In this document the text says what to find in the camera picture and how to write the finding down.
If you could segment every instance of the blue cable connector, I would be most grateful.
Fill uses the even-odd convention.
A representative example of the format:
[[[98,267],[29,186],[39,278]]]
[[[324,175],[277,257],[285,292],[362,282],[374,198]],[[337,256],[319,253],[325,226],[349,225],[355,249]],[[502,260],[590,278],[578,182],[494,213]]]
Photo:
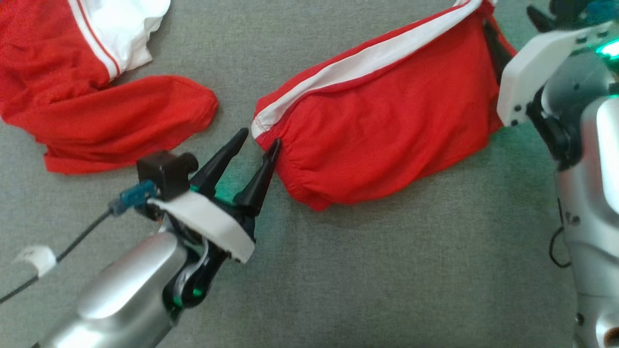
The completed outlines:
[[[154,182],[146,180],[123,191],[118,198],[108,204],[108,207],[112,215],[117,217],[123,215],[129,208],[145,206],[146,201],[154,197],[157,197],[157,187]]]

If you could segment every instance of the white cable label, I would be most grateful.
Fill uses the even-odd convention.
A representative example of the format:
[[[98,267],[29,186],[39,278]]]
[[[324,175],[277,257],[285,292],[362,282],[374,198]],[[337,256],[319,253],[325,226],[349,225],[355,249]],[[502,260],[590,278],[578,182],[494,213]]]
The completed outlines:
[[[38,277],[43,277],[56,266],[56,255],[45,245],[33,245],[22,250],[13,260],[13,263],[27,262],[38,271]]]

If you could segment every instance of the white stripe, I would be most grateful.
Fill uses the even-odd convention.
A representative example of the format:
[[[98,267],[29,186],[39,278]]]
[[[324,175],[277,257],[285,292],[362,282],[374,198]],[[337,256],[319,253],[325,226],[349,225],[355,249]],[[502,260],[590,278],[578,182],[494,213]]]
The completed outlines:
[[[82,32],[82,35],[86,39],[88,46],[90,46],[90,49],[95,54],[97,59],[99,59],[101,63],[103,63],[103,65],[105,65],[105,67],[107,68],[108,73],[110,74],[110,80],[114,79],[117,74],[116,66],[114,65],[114,62],[110,59],[110,57],[105,54],[101,46],[99,46],[99,44],[97,43],[95,37],[92,36],[92,33],[88,29],[86,19],[84,18],[84,16],[82,16],[82,11],[80,11],[79,5],[77,3],[79,0],[67,1],[71,7],[71,12],[73,12],[73,17],[76,19],[77,26],[79,27],[79,30]]]
[[[455,27],[475,12],[481,4],[482,0],[470,0],[468,4],[459,9],[326,66],[316,75],[300,82],[273,104],[260,111],[251,124],[252,136],[257,138],[270,130],[273,125],[281,120],[286,110],[304,94],[312,90],[358,79],[405,58]]]

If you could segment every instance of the red stripe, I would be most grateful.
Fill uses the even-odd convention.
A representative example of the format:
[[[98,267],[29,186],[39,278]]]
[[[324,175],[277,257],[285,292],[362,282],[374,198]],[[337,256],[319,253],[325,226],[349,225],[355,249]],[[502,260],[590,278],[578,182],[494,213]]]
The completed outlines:
[[[95,41],[97,42],[99,47],[103,50],[105,55],[108,58],[110,58],[112,60],[112,62],[114,62],[114,67],[116,68],[116,76],[120,75],[120,67],[118,66],[118,63],[116,62],[114,57],[112,57],[110,52],[108,52],[108,50],[106,50],[105,47],[101,44],[101,41],[99,41],[99,38],[95,35],[95,32],[92,30],[92,27],[90,26],[90,22],[88,20],[88,17],[86,16],[86,12],[84,11],[84,7],[82,6],[82,1],[81,0],[77,0],[77,5],[79,6],[79,10],[82,13],[82,17],[84,18],[84,22],[86,22],[86,26],[88,27],[88,30],[90,31],[90,34],[92,35],[92,37],[95,38]]]

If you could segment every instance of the folded clothing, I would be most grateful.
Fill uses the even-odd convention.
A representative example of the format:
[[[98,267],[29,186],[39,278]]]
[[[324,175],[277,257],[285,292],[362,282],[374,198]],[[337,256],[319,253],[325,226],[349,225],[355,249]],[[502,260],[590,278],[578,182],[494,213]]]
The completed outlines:
[[[180,76],[110,81],[152,60],[170,0],[0,2],[0,116],[47,146],[51,172],[92,173],[205,129],[213,92]]]
[[[501,127],[483,24],[494,1],[460,0],[286,82],[258,101],[252,134],[282,139],[277,171],[320,211],[392,194],[488,144]]]

